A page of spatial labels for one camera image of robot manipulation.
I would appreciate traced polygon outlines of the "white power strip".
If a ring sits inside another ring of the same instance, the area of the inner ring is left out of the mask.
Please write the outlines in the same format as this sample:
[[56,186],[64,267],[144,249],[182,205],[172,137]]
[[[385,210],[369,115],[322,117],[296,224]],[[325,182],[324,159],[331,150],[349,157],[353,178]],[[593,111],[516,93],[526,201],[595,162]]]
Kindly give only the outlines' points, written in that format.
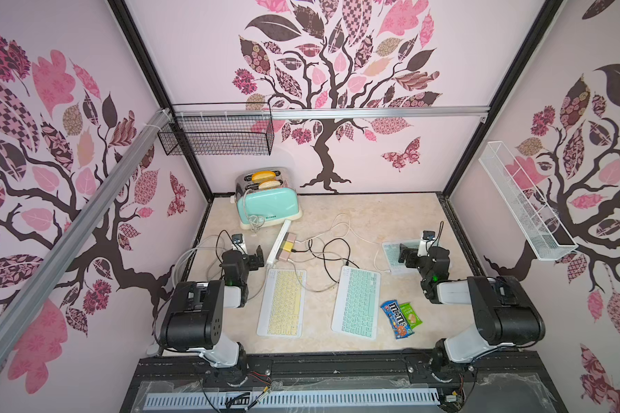
[[273,266],[279,257],[280,251],[282,250],[282,245],[286,240],[287,234],[289,233],[289,228],[291,227],[291,220],[284,220],[282,223],[281,230],[277,235],[277,238],[271,247],[270,254],[266,259],[267,266]]

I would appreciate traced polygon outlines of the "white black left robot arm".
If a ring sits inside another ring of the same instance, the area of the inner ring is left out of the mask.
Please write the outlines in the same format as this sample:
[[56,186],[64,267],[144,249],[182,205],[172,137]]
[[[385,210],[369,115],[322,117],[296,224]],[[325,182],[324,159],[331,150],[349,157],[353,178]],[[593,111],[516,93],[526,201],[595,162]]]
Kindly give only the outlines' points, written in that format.
[[246,306],[249,274],[265,266],[261,247],[252,255],[239,250],[222,254],[224,276],[208,282],[181,282],[172,293],[158,342],[163,351],[195,354],[212,368],[247,375],[246,351],[222,333],[224,310]]

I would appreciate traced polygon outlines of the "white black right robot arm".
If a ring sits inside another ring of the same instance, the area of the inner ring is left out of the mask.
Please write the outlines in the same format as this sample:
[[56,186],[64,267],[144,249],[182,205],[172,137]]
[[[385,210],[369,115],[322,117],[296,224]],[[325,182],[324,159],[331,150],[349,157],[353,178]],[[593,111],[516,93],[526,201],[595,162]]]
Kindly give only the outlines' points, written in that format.
[[437,341],[429,361],[432,376],[451,381],[484,356],[499,349],[526,348],[544,339],[545,323],[513,276],[450,278],[450,252],[440,246],[399,245],[398,262],[420,274],[420,287],[434,305],[469,305],[474,323],[461,333]]

